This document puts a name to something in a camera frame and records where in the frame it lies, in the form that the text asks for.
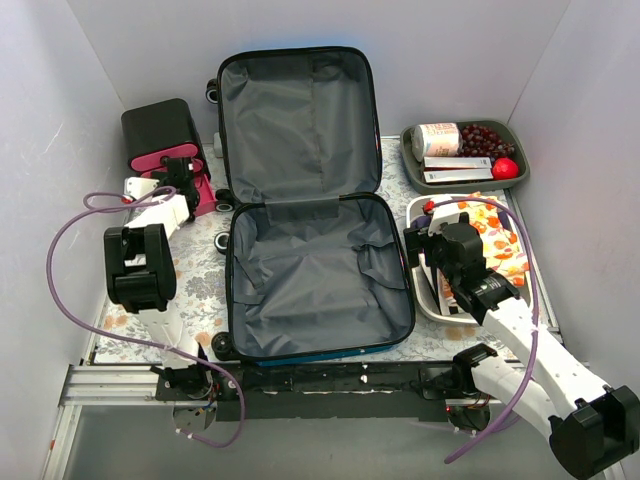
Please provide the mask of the black white striped garment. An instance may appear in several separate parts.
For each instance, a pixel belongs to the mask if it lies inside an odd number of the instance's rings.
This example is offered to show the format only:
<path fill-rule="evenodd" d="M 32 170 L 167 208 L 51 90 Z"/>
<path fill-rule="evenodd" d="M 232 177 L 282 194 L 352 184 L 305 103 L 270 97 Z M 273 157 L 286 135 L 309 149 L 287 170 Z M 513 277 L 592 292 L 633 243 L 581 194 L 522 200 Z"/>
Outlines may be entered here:
<path fill-rule="evenodd" d="M 439 315 L 445 317 L 464 317 L 469 315 L 458 305 L 453 292 L 443 273 L 438 269 L 432 269 L 427 264 L 424 253 L 419 255 L 420 266 L 429 284 L 429 291 L 435 301 Z"/>

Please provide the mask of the orange bunny towel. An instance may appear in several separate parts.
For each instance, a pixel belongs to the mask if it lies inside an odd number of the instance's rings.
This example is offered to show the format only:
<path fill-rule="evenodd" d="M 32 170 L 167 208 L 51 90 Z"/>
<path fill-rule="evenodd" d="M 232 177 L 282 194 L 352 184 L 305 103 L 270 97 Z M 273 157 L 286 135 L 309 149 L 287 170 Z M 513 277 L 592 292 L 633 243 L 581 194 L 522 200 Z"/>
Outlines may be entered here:
<path fill-rule="evenodd" d="M 442 309 L 447 310 L 447 315 L 453 315 L 459 313 L 459 305 L 451 290 L 450 284 L 446 280 L 441 270 L 437 270 L 437 289 L 439 295 L 439 302 Z"/>

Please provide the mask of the black pink mini drawer chest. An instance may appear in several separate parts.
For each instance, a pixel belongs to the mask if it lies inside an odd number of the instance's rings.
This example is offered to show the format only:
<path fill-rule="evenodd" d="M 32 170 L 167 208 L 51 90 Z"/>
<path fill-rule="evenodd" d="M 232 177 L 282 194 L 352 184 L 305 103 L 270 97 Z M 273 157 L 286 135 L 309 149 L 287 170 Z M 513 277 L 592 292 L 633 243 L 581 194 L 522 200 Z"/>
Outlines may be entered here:
<path fill-rule="evenodd" d="M 143 178 L 161 168 L 162 157 L 191 157 L 200 194 L 196 217 L 215 210 L 210 171 L 187 102 L 180 98 L 125 111 L 121 126 L 129 167 Z"/>

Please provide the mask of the white floral cloth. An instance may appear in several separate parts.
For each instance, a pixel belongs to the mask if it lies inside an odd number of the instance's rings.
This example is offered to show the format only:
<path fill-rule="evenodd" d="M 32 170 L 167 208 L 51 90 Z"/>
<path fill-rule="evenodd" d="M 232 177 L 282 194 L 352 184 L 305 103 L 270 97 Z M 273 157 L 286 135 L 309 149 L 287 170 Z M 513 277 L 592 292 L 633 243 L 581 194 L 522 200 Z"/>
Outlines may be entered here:
<path fill-rule="evenodd" d="M 488 268 L 504 276 L 514 287 L 526 286 L 528 256 L 505 210 L 498 207 L 495 196 L 480 193 L 458 198 L 458 206 L 470 216 L 483 243 Z"/>

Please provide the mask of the blue fish-print kids suitcase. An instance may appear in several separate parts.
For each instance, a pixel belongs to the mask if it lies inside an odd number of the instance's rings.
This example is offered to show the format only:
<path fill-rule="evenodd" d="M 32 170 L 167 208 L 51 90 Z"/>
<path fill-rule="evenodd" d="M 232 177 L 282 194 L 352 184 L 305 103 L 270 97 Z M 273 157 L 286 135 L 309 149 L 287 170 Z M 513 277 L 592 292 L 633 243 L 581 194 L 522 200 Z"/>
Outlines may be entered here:
<path fill-rule="evenodd" d="M 244 52 L 217 72 L 230 223 L 225 287 L 238 357 L 377 352 L 415 325 L 413 282 L 378 194 L 373 74 L 352 47 Z"/>

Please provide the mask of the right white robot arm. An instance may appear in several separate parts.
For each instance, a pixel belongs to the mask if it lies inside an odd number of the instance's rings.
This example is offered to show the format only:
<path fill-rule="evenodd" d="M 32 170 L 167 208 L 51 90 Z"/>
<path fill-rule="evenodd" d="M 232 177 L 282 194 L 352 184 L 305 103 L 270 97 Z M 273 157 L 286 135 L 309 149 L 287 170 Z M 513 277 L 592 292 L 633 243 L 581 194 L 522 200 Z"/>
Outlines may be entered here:
<path fill-rule="evenodd" d="M 479 344 L 458 353 L 452 383 L 464 397 L 481 392 L 532 425 L 564 470 L 589 479 L 639 449 L 639 398 L 626 385 L 614 388 L 580 363 L 542 325 L 533 308 L 501 274 L 486 265 L 478 231 L 467 220 L 433 219 L 407 228 L 412 267 L 424 257 L 449 283 L 465 312 L 522 361 L 509 366 Z"/>

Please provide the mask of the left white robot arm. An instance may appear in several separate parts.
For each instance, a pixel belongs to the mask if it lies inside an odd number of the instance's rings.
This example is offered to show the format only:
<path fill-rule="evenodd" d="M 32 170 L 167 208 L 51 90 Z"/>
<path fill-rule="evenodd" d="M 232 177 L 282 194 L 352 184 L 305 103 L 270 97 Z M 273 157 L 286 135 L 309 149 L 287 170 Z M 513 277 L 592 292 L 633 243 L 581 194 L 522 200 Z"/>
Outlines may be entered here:
<path fill-rule="evenodd" d="M 140 322 L 153 342 L 191 356 L 187 359 L 166 351 L 162 354 L 162 366 L 152 371 L 167 387 L 200 400 L 211 392 L 213 377 L 194 360 L 203 358 L 204 352 L 176 313 L 173 300 L 178 279 L 169 245 L 172 234 L 195 219 L 200 196 L 194 183 L 194 160 L 163 157 L 160 163 L 165 169 L 153 171 L 149 178 L 127 178 L 123 200 L 146 201 L 146 195 L 161 186 L 175 188 L 176 194 L 145 208 L 125 226 L 105 231 L 107 292 L 112 303 L 122 306 Z"/>

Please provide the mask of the lower white toothpaste box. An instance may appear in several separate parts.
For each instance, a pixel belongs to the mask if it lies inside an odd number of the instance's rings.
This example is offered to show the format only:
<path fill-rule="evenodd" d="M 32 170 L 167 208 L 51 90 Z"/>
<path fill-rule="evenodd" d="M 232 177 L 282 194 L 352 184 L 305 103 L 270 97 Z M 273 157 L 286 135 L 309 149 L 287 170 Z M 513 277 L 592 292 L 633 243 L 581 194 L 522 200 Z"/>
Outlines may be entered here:
<path fill-rule="evenodd" d="M 491 181 L 494 179 L 490 169 L 433 170 L 423 172 L 426 184 L 452 184 Z"/>

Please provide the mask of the white toothpaste box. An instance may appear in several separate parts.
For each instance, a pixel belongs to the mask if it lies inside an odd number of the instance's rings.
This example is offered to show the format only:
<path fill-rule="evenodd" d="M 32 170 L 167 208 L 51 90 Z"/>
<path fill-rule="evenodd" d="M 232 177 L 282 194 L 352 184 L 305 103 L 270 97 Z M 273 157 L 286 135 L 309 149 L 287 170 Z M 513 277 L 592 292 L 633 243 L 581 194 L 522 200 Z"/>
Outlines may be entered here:
<path fill-rule="evenodd" d="M 423 172 L 426 184 L 452 184 L 491 181 L 494 179 L 490 169 L 433 170 Z"/>
<path fill-rule="evenodd" d="M 425 170 L 466 170 L 490 169 L 492 163 L 489 157 L 432 157 L 425 156 L 422 160 Z"/>

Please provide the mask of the white plastic basin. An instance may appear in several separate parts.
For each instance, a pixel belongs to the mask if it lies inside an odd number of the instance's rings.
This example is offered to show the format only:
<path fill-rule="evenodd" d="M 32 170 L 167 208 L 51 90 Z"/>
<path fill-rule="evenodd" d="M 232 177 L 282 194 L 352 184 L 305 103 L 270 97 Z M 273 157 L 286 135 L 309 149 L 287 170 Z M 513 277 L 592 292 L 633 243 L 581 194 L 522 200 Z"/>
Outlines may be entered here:
<path fill-rule="evenodd" d="M 442 195 L 450 195 L 452 197 L 454 197 L 455 199 L 458 199 L 460 197 L 468 197 L 470 194 L 442 194 Z M 499 200 L 499 204 L 505 206 L 507 204 L 506 202 L 506 197 L 503 194 L 499 194 L 499 195 L 483 195 L 482 196 L 488 197 L 488 196 L 495 196 L 498 198 Z M 412 200 L 409 205 L 407 206 L 406 209 L 406 224 L 409 227 L 412 226 L 417 226 L 417 222 L 423 217 L 426 216 L 423 212 L 423 206 L 426 203 L 427 200 L 431 199 L 433 196 L 436 195 L 428 195 L 428 196 L 422 196 L 422 197 L 418 197 L 414 200 Z M 509 221 L 513 227 L 513 229 L 517 232 L 519 238 L 520 238 L 520 232 L 518 230 L 518 228 L 516 227 L 513 219 L 508 215 Z M 419 309 L 422 311 L 422 313 L 429 318 L 432 321 L 435 322 L 439 322 L 442 324 L 447 324 L 447 325 L 452 325 L 452 326 L 474 326 L 476 324 L 476 321 L 469 315 L 469 318 L 467 318 L 466 316 L 460 318 L 460 317 L 445 317 L 445 316 L 441 316 L 438 314 L 437 310 L 436 310 L 436 306 L 435 306 L 435 301 L 431 295 L 431 292 L 429 291 L 429 284 L 427 282 L 427 279 L 422 271 L 422 268 L 420 266 L 420 260 L 419 260 L 419 266 L 415 269 L 412 270 L 412 275 L 413 275 L 413 279 L 414 279 L 414 284 L 416 286 L 417 292 L 416 292 L 416 298 L 417 298 L 417 304 L 419 306 Z M 532 301 L 532 288 L 531 288 L 531 275 L 530 275 L 530 269 L 527 272 L 527 280 L 526 280 L 526 286 L 524 288 L 516 288 L 519 293 L 521 298 L 524 299 L 524 301 L 528 304 L 529 307 L 533 306 L 533 301 Z"/>

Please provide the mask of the dark green plastic tray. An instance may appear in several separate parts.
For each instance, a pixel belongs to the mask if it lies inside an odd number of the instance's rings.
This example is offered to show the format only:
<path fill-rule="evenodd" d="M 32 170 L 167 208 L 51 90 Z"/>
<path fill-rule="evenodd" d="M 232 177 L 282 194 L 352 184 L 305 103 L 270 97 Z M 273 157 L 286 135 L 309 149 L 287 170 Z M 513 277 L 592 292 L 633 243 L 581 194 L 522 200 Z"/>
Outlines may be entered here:
<path fill-rule="evenodd" d="M 504 122 L 493 119 L 462 120 L 457 121 L 457 125 L 462 130 L 470 130 L 472 126 L 486 127 L 493 131 L 503 142 L 506 148 L 506 157 L 513 160 L 519 168 L 519 174 L 513 179 L 505 180 L 485 180 L 469 183 L 451 183 L 429 185 L 424 182 L 424 175 L 421 173 L 418 161 L 414 157 L 411 148 L 411 130 L 413 126 L 405 128 L 400 134 L 399 151 L 402 157 L 404 173 L 409 184 L 418 193 L 424 195 L 449 193 L 466 194 L 476 191 L 488 192 L 494 190 L 504 190 L 515 186 L 517 183 L 527 179 L 530 174 L 530 166 L 525 151 L 517 135 Z"/>

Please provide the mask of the upper white toothpaste box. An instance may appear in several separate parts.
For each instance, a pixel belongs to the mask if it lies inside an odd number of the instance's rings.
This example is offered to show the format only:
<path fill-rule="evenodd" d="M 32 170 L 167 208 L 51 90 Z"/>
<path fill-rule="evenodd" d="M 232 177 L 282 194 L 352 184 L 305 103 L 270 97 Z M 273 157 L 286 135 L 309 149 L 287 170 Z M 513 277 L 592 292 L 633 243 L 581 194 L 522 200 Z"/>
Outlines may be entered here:
<path fill-rule="evenodd" d="M 425 170 L 466 170 L 490 169 L 492 163 L 489 157 L 432 157 L 425 156 L 422 160 Z"/>

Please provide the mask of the red apple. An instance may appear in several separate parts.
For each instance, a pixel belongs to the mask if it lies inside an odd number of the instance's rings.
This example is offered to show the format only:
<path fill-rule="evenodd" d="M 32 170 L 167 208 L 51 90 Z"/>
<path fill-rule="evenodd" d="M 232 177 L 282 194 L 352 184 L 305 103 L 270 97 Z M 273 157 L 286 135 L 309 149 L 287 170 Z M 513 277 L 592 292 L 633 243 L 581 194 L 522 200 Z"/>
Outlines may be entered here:
<path fill-rule="evenodd" d="M 495 160 L 492 175 L 495 180 L 510 180 L 519 176 L 520 169 L 516 162 L 507 157 Z"/>

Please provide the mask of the white pink tissue roll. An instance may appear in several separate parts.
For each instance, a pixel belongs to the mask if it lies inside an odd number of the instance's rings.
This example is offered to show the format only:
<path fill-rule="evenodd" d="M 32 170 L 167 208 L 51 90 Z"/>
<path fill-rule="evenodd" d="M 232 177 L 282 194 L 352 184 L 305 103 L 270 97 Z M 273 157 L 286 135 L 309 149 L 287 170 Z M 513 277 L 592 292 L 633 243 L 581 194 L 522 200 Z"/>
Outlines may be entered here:
<path fill-rule="evenodd" d="M 454 157 L 461 145 L 456 123 L 420 124 L 411 130 L 412 153 L 418 161 L 425 157 Z"/>

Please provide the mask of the floral patterned table mat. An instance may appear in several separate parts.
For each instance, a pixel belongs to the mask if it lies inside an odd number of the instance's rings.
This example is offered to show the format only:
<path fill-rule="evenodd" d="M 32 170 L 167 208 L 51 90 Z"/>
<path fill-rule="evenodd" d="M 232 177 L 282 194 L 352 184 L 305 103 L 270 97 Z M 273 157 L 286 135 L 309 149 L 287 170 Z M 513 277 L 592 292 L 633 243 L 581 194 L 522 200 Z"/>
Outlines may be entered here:
<path fill-rule="evenodd" d="M 406 224 L 406 207 L 418 197 L 404 172 L 398 136 L 383 137 L 383 174 L 377 193 L 391 207 L 399 231 Z M 223 160 L 214 154 L 212 144 L 204 151 L 211 172 L 214 189 L 227 187 Z M 192 337 L 201 343 L 207 356 L 212 358 L 211 340 L 219 332 L 227 331 L 227 307 L 225 304 L 225 261 L 214 247 L 217 233 L 228 230 L 230 213 L 210 213 L 171 237 L 178 292 L 174 299 L 174 317 L 181 320 Z M 555 320 L 549 318 L 549 310 L 540 297 L 540 323 L 549 331 L 559 334 Z M 113 333 L 150 340 L 145 329 L 119 306 L 107 303 L 103 310 L 101 326 Z M 428 319 L 416 310 L 416 323 L 411 335 L 402 343 L 379 353 L 357 355 L 331 361 L 344 362 L 395 362 L 442 361 L 477 343 L 486 343 L 508 360 L 516 357 L 497 338 L 485 329 L 474 325 L 450 325 Z M 156 349 L 123 343 L 110 338 L 96 340 L 93 360 L 95 364 L 158 364 L 161 360 Z"/>

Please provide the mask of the dark red grape bunch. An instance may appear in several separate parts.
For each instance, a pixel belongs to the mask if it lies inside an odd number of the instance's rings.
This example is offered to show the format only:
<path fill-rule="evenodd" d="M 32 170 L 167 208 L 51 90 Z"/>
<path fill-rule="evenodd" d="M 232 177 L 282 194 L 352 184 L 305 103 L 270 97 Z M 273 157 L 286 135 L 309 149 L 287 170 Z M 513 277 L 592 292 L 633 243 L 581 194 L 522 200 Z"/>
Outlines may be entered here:
<path fill-rule="evenodd" d="M 511 158 L 515 145 L 504 141 L 499 134 L 486 126 L 470 124 L 458 125 L 460 129 L 459 154 L 463 157 L 489 157 L 491 161 L 498 158 Z"/>

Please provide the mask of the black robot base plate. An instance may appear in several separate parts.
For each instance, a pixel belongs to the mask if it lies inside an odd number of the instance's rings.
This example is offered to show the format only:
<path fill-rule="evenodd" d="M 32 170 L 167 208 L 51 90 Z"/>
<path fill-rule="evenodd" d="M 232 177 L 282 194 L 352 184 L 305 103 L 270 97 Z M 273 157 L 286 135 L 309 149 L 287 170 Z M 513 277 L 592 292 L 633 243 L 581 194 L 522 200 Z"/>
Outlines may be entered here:
<path fill-rule="evenodd" d="M 404 418 L 469 432 L 491 419 L 491 400 L 451 361 L 231 363 L 229 377 L 203 366 L 151 367 L 158 401 L 189 403 L 207 421 Z"/>

